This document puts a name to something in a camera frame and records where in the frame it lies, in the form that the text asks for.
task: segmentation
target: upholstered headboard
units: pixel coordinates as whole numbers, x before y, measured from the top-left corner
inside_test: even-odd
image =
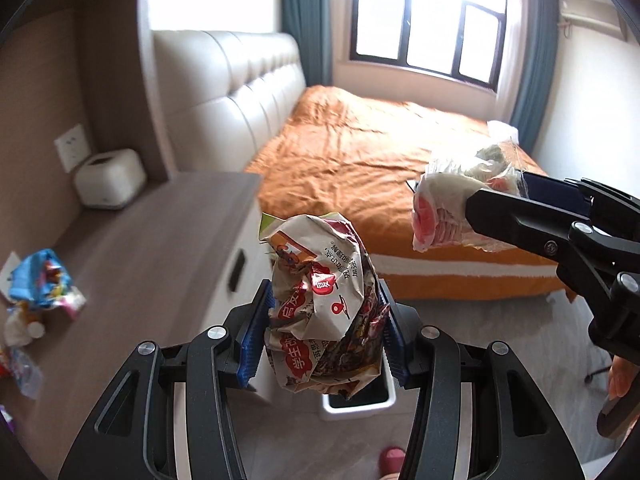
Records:
[[[241,171],[305,89],[288,34],[154,33],[158,83],[178,168]]]

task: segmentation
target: bed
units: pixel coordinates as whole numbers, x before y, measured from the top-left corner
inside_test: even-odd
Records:
[[[398,299],[495,300],[564,288],[556,264],[513,249],[412,249],[412,192],[431,152],[489,141],[486,122],[412,103],[305,89],[286,34],[158,31],[162,108],[186,171],[263,178],[265,213],[339,211]],[[522,150],[523,169],[542,170]]]

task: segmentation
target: chair leg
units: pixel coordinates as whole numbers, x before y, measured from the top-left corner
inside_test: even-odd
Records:
[[[596,375],[603,374],[604,372],[608,372],[610,368],[611,366],[609,365],[609,366],[605,366],[604,368],[599,368],[594,372],[591,372],[584,378],[584,384],[590,384]]]

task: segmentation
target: white trash bin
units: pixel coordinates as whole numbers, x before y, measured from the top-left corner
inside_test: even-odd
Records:
[[[389,409],[396,402],[396,387],[391,376],[386,355],[382,352],[382,373],[350,400],[340,395],[322,395],[320,418],[322,420],[345,420],[365,418]]]

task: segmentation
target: drawer handle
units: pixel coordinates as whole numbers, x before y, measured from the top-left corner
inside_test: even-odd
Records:
[[[231,271],[231,275],[229,276],[229,282],[227,286],[231,292],[235,292],[238,290],[238,283],[240,283],[240,276],[242,275],[242,270],[244,269],[244,264],[246,263],[246,256],[244,256],[244,251],[240,249],[238,251],[238,256],[236,257],[236,262],[234,263],[234,268]]]

